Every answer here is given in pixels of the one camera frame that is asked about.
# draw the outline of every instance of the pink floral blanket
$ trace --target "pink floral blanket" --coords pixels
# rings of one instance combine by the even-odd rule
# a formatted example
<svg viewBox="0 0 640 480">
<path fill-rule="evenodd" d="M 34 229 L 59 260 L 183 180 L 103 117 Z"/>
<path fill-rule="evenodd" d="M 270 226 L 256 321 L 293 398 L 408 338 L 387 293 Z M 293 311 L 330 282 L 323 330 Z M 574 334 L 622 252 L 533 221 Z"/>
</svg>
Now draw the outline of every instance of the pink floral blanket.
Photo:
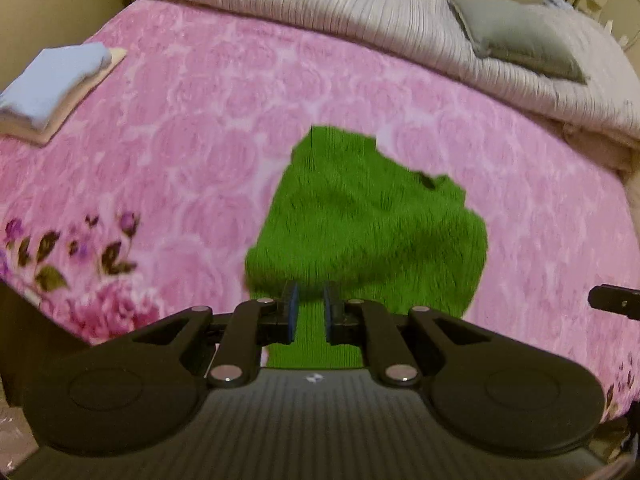
<svg viewBox="0 0 640 480">
<path fill-rule="evenodd" d="M 638 395 L 640 323 L 586 301 L 640 286 L 625 194 L 553 124 L 364 46 L 175 2 L 136 1 L 92 41 L 129 55 L 50 145 L 0 139 L 0 277 L 59 325 L 96 344 L 231 311 L 290 150 L 333 124 L 465 187 L 489 236 L 467 320 L 590 368 L 609 415 Z"/>
</svg>

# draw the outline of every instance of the black bracket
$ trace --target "black bracket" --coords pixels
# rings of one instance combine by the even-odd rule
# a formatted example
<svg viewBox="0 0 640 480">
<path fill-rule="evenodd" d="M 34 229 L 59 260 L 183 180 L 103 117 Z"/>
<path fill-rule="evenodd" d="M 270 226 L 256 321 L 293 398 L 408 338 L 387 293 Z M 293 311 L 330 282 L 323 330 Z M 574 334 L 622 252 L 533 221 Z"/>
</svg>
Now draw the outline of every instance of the black bracket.
<svg viewBox="0 0 640 480">
<path fill-rule="evenodd" d="M 640 321 L 640 290 L 615 285 L 598 285 L 589 291 L 591 308 Z"/>
<path fill-rule="evenodd" d="M 233 314 L 214 316 L 208 334 L 220 342 L 207 374 L 219 388 L 235 388 L 255 379 L 263 346 L 294 341 L 298 322 L 298 286 L 287 282 L 281 298 L 259 298 L 236 306 Z"/>
<path fill-rule="evenodd" d="M 402 338 L 406 316 L 390 314 L 377 301 L 361 298 L 344 301 L 334 282 L 324 286 L 324 312 L 327 342 L 359 346 L 377 381 L 406 387 L 422 380 L 418 363 Z"/>
</svg>

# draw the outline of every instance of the small logo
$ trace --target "small logo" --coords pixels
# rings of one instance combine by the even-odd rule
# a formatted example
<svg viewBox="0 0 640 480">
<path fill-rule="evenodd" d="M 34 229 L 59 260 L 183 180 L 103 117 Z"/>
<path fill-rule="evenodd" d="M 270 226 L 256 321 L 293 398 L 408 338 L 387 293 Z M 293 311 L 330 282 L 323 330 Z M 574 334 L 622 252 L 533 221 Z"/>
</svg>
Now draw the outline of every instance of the small logo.
<svg viewBox="0 0 640 480">
<path fill-rule="evenodd" d="M 324 379 L 323 375 L 320 374 L 310 374 L 305 378 L 311 384 L 318 384 L 322 379 Z"/>
</svg>

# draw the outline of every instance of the quilted beige bedding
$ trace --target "quilted beige bedding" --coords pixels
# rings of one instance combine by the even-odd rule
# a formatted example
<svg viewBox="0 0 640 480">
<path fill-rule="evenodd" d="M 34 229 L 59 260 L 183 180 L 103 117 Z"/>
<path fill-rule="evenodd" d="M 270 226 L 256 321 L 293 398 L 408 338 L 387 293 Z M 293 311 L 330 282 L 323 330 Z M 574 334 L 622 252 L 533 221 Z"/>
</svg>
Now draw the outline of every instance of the quilted beige bedding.
<svg viewBox="0 0 640 480">
<path fill-rule="evenodd" d="M 187 1 L 364 42 L 439 70 L 514 107 L 561 121 L 567 125 L 568 142 L 618 171 L 628 182 L 632 209 L 640 205 L 640 191 L 634 191 L 640 187 L 640 175 L 634 174 L 633 164 L 640 150 L 640 80 L 616 41 L 578 12 L 535 7 L 571 49 L 588 77 L 586 85 L 539 76 L 496 59 L 478 59 L 447 0 Z M 640 232 L 640 214 L 632 215 L 638 218 Z"/>
</svg>

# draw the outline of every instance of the green sweater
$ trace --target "green sweater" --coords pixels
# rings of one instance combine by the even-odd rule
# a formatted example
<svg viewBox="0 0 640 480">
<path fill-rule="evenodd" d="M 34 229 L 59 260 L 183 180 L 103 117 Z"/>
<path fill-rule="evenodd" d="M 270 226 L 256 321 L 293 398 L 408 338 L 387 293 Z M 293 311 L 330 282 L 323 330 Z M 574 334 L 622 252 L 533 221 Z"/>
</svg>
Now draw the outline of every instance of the green sweater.
<svg viewBox="0 0 640 480">
<path fill-rule="evenodd" d="M 295 147 L 257 244 L 246 256 L 254 297 L 301 289 L 296 341 L 272 345 L 269 366 L 345 368 L 360 351 L 324 341 L 322 286 L 405 314 L 416 304 L 460 317 L 486 259 L 482 219 L 449 177 L 399 166 L 373 138 L 314 126 Z"/>
</svg>

